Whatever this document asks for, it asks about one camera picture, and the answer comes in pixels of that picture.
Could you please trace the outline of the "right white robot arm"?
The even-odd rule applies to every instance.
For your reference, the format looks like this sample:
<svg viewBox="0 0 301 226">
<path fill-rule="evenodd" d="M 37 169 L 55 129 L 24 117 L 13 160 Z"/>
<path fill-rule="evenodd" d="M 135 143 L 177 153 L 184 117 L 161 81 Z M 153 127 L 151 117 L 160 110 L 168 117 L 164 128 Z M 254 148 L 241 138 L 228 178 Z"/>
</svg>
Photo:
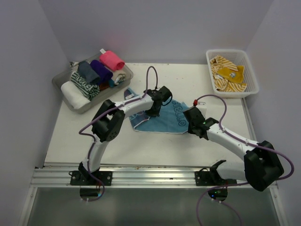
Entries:
<svg viewBox="0 0 301 226">
<path fill-rule="evenodd" d="M 277 154 L 273 152 L 271 143 L 258 143 L 237 134 L 230 136 L 220 127 L 219 121 L 206 119 L 195 106 L 184 111 L 184 116 L 189 123 L 188 133 L 217 143 L 242 160 L 241 163 L 220 160 L 208 171 L 196 172 L 196 177 L 207 185 L 225 185 L 230 181 L 240 180 L 247 182 L 257 191 L 263 191 L 283 175 L 283 166 Z"/>
</svg>

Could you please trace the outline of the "grey plastic bin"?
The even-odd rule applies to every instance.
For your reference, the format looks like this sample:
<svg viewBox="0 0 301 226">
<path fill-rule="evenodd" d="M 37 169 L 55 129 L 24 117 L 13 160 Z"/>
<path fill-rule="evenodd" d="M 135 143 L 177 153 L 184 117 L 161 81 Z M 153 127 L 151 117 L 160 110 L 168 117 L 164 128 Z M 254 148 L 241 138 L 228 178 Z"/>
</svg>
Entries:
<svg viewBox="0 0 301 226">
<path fill-rule="evenodd" d="M 78 114 L 83 114 L 98 103 L 108 99 L 110 96 L 128 86 L 134 73 L 125 65 L 122 72 L 125 80 L 115 85 L 113 82 L 104 82 L 103 87 L 90 85 L 78 72 L 78 62 L 71 62 L 71 67 L 65 72 L 56 75 L 52 84 L 62 95 L 67 107 Z"/>
</svg>

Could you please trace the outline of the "light blue towel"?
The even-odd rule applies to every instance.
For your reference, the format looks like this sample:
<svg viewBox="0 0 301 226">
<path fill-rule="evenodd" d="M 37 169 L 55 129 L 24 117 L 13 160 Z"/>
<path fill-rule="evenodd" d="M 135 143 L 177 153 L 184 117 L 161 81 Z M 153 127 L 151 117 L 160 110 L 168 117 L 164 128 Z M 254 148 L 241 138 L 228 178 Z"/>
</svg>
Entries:
<svg viewBox="0 0 301 226">
<path fill-rule="evenodd" d="M 140 111 L 129 116 L 134 131 L 167 134 L 184 134 L 188 131 L 189 123 L 183 113 L 188 106 L 174 100 L 172 93 L 168 93 L 167 97 L 160 109 Z"/>
</svg>

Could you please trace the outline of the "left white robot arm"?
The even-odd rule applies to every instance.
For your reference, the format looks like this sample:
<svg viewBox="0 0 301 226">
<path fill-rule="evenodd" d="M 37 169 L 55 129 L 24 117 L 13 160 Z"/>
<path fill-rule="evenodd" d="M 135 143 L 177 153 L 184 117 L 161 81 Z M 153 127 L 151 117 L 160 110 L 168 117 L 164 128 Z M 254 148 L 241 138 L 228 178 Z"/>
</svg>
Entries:
<svg viewBox="0 0 301 226">
<path fill-rule="evenodd" d="M 92 185 L 99 179 L 97 172 L 104 151 L 119 134 L 124 119 L 142 111 L 149 117 L 157 117 L 163 104 L 171 99 L 172 92 L 163 86 L 121 102 L 105 100 L 93 120 L 79 131 L 80 135 L 93 138 L 85 159 L 79 164 L 82 181 Z"/>
</svg>

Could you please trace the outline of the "pink towel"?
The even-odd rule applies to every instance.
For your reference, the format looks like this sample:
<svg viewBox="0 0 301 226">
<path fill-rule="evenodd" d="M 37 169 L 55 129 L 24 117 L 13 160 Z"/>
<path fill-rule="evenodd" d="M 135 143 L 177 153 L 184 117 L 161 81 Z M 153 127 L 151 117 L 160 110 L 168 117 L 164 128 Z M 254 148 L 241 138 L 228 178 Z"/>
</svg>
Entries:
<svg viewBox="0 0 301 226">
<path fill-rule="evenodd" d="M 122 70 L 125 62 L 111 50 L 100 50 L 99 60 L 112 71 Z"/>
</svg>

